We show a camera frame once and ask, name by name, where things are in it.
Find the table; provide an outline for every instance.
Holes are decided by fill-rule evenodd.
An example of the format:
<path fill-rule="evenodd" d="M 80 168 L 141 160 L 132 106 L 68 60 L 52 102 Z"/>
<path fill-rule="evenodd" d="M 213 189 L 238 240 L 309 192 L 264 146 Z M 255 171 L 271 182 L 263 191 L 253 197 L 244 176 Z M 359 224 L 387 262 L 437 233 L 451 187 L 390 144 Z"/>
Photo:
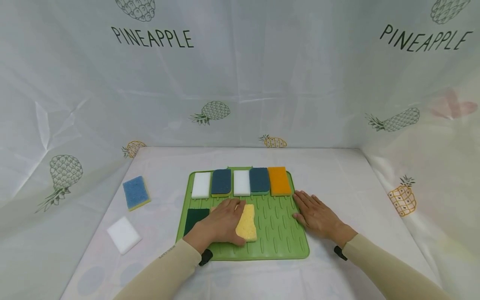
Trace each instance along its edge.
<path fill-rule="evenodd" d="M 129 212 L 120 185 L 61 299 L 112 299 L 174 244 L 188 175 L 227 166 L 285 166 L 296 189 L 316 194 L 345 223 L 438 283 L 358 149 L 144 147 L 123 182 L 142 175 L 152 201 Z M 123 256 L 107 234 L 122 216 L 143 238 Z M 383 299 L 332 242 L 307 239 L 304 260 L 209 262 L 175 299 Z"/>

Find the pineapple print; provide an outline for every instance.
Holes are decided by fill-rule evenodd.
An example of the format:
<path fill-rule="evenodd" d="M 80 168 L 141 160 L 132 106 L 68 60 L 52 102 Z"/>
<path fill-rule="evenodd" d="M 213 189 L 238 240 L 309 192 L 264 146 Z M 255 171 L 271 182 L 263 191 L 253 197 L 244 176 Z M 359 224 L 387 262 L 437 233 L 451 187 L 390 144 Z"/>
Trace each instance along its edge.
<path fill-rule="evenodd" d="M 155 0 L 115 0 L 124 13 L 142 22 L 155 16 Z"/>
<path fill-rule="evenodd" d="M 268 148 L 285 148 L 287 146 L 287 142 L 281 138 L 270 137 L 268 134 L 264 134 L 258 140 L 262 141 Z"/>
<path fill-rule="evenodd" d="M 412 192 L 412 185 L 415 181 L 406 175 L 400 178 L 401 184 L 399 187 L 388 193 L 388 198 L 392 201 L 396 211 L 400 216 L 406 216 L 413 213 L 417 208 L 417 201 Z"/>
<path fill-rule="evenodd" d="M 408 125 L 417 123 L 420 119 L 420 111 L 418 108 L 409 108 L 385 121 L 380 121 L 373 115 L 367 115 L 366 118 L 369 120 L 368 124 L 377 131 L 385 130 L 388 132 L 394 132 L 407 127 Z"/>
<path fill-rule="evenodd" d="M 83 173 L 82 165 L 75 157 L 71 155 L 53 157 L 50 161 L 50 175 L 53 179 L 53 189 L 55 191 L 38 205 L 40 207 L 35 213 L 42 209 L 44 212 L 47 211 L 52 204 L 58 205 L 60 199 L 65 199 L 65 194 L 70 194 L 68 188 L 76 184 Z"/>
<path fill-rule="evenodd" d="M 137 155 L 138 150 L 140 148 L 146 147 L 146 145 L 140 141 L 131 141 L 128 143 L 127 147 L 122 147 L 121 150 L 123 152 L 123 157 L 131 157 L 134 158 Z"/>
<path fill-rule="evenodd" d="M 193 122 L 197 122 L 198 125 L 210 125 L 210 120 L 220 120 L 230 114 L 228 106 L 220 101 L 212 101 L 205 104 L 202 108 L 201 114 L 190 115 Z"/>
<path fill-rule="evenodd" d="M 430 17 L 437 24 L 445 24 L 464 9 L 470 0 L 437 0 L 432 6 Z"/>

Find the finger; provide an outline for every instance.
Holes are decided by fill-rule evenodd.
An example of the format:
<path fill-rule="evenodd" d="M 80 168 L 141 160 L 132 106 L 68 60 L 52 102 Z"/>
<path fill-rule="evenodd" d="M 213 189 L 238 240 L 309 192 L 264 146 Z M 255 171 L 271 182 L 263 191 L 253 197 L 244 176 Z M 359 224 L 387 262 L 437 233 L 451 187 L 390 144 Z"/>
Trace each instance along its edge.
<path fill-rule="evenodd" d="M 235 207 L 240 203 L 240 199 L 230 199 L 230 203 L 228 204 L 227 208 L 231 211 L 235 210 Z"/>
<path fill-rule="evenodd" d="M 308 200 L 307 197 L 305 197 L 304 193 L 300 191 L 295 191 L 295 194 L 297 194 L 297 196 L 300 198 L 303 204 L 305 204 L 305 206 L 307 206 L 308 208 L 313 206 L 312 202 L 310 202 L 310 200 Z"/>
<path fill-rule="evenodd" d="M 320 203 L 321 205 L 325 205 L 322 201 L 320 201 L 320 199 L 317 198 L 317 196 L 312 195 L 312 198 L 313 198 L 316 202 Z"/>
<path fill-rule="evenodd" d="M 301 212 L 304 213 L 308 210 L 308 207 L 305 205 L 305 203 L 303 203 L 303 201 L 300 199 L 300 197 L 298 197 L 298 195 L 296 193 L 293 194 L 293 200 L 298 205 Z"/>
<path fill-rule="evenodd" d="M 247 202 L 245 200 L 240 201 L 239 206 L 235 209 L 235 215 L 239 218 L 241 217 L 241 214 L 243 214 L 243 209 L 245 208 L 245 205 Z"/>
<path fill-rule="evenodd" d="M 303 227 L 307 227 L 307 221 L 305 221 L 305 218 L 302 216 L 302 214 L 294 213 L 292 216 L 295 220 L 302 224 Z"/>
<path fill-rule="evenodd" d="M 245 239 L 239 237 L 237 234 L 234 234 L 234 236 L 232 237 L 232 240 L 230 242 L 234 245 L 237 245 L 237 246 L 243 246 L 246 243 Z"/>
<path fill-rule="evenodd" d="M 308 195 L 306 192 L 304 191 L 301 191 L 301 193 L 303 194 L 303 196 L 305 196 L 305 198 L 307 198 L 307 200 L 311 203 L 311 204 L 318 204 L 310 195 Z"/>
<path fill-rule="evenodd" d="M 220 202 L 218 207 L 227 207 L 230 204 L 230 201 L 231 201 L 231 199 L 225 199 L 222 202 Z"/>

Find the arm sleeve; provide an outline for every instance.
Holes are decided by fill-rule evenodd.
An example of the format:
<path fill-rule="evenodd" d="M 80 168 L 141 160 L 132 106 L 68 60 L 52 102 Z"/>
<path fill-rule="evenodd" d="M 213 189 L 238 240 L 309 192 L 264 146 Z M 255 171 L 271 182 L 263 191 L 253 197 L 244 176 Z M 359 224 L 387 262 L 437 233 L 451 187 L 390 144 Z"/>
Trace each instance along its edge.
<path fill-rule="evenodd" d="M 345 245 L 343 254 L 358 266 L 389 300 L 450 300 L 450 297 L 427 277 L 361 234 Z"/>
<path fill-rule="evenodd" d="M 197 250 L 179 240 L 128 283 L 114 300 L 169 300 L 201 260 Z"/>

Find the blue scrub sponge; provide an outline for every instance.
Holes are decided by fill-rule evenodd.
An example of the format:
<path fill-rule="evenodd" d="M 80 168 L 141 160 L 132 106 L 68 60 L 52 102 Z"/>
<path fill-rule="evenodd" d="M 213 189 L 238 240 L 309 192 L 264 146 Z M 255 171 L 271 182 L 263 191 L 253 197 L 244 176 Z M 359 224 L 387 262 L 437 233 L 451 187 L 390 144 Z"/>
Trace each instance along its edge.
<path fill-rule="evenodd" d="M 250 191 L 252 195 L 266 195 L 270 191 L 270 177 L 267 168 L 250 169 Z"/>
<path fill-rule="evenodd" d="M 150 197 L 148 196 L 144 178 L 142 176 L 124 182 L 123 190 L 125 191 L 125 198 L 127 198 L 127 207 L 129 211 L 150 202 Z"/>
<path fill-rule="evenodd" d="M 213 171 L 210 191 L 212 197 L 227 197 L 232 191 L 232 171 L 230 169 Z"/>

